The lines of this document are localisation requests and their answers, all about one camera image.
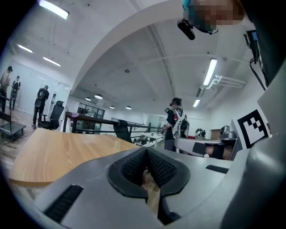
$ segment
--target window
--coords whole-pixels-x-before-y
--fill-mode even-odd
[[[86,115],[89,117],[94,117],[97,119],[103,119],[105,110],[80,103],[77,112],[79,114]],[[86,121],[78,121],[77,122],[77,129],[100,131],[101,123],[90,123],[90,122],[86,122]]]

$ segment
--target desk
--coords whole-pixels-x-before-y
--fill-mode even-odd
[[[9,180],[23,186],[46,186],[86,161],[133,148],[138,146],[112,135],[38,128],[15,159]]]
[[[156,147],[156,146],[157,146],[157,140],[164,137],[164,135],[162,135],[162,134],[157,134],[157,133],[142,133],[142,135],[143,135],[143,136],[146,136],[146,137],[148,138],[147,147],[149,146],[149,143],[150,143],[150,139],[151,139],[151,138],[156,139],[156,141],[155,141],[155,147]]]

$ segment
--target fluorescent light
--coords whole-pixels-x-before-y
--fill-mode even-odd
[[[207,74],[206,74],[204,85],[208,85],[209,84],[210,79],[211,79],[211,77],[212,77],[212,75],[214,73],[215,66],[216,66],[217,62],[218,62],[217,59],[211,59],[210,60],[210,66],[209,66],[209,70],[207,71]]]
[[[94,97],[97,99],[102,99],[102,95],[100,95],[100,94],[96,94]]]
[[[44,78],[41,78],[41,77],[39,77],[39,76],[38,76],[38,78],[40,78],[41,80],[44,80],[44,81],[46,81],[46,79],[44,79]]]
[[[196,100],[196,102],[193,104],[193,107],[197,107],[198,103],[200,102],[199,99]]]
[[[49,61],[49,62],[55,64],[55,65],[61,66],[60,64],[58,64],[57,62],[52,61],[51,59],[48,59],[48,58],[46,58],[46,57],[44,57],[44,56],[43,56],[43,58],[44,58],[45,60],[47,60],[47,61]]]
[[[20,48],[22,48],[22,49],[24,49],[24,50],[30,52],[30,53],[33,53],[32,50],[30,50],[30,49],[28,49],[28,48],[26,48],[26,47],[24,47],[24,46],[22,46],[22,45],[18,45],[18,46],[19,46]]]
[[[60,8],[59,6],[56,6],[48,1],[45,0],[39,0],[39,5],[42,6],[43,8],[46,8],[55,14],[59,15],[60,17],[66,19],[69,15],[69,12]]]

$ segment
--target wooden floor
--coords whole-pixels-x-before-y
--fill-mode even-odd
[[[34,129],[31,127],[33,122],[33,115],[24,113],[21,111],[14,110],[12,112],[12,121],[21,123],[26,125],[27,127],[24,129],[24,134],[21,135],[21,132],[19,132],[15,140],[12,141],[11,139],[8,139],[4,136],[0,139],[0,162],[1,162],[1,169],[4,174],[8,175],[10,170],[13,167],[14,161],[19,153],[19,151],[22,149],[25,142],[28,140],[28,138],[32,135],[34,132]],[[6,122],[0,119],[0,126],[5,124]],[[144,180],[145,183],[143,184],[143,187],[148,191],[148,206],[151,208],[151,210],[154,212],[155,215],[158,213],[158,206],[159,206],[159,196],[160,196],[160,189],[154,182],[152,176],[148,172],[144,172]],[[12,190],[15,194],[17,194],[20,198],[25,198],[28,201],[33,201],[45,187],[21,187],[15,184],[10,184]]]

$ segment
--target white ceiling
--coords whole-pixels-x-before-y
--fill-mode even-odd
[[[211,58],[218,59],[214,75],[247,80],[251,55],[243,37],[247,30],[244,25],[223,27],[210,36],[194,29],[196,38],[190,41],[178,29],[177,20],[147,26],[111,47],[88,70],[73,95],[84,99],[101,93],[106,107],[131,106],[160,115],[174,93],[183,99],[184,109],[191,110]],[[217,86],[205,93],[197,109],[211,107],[222,89]]]

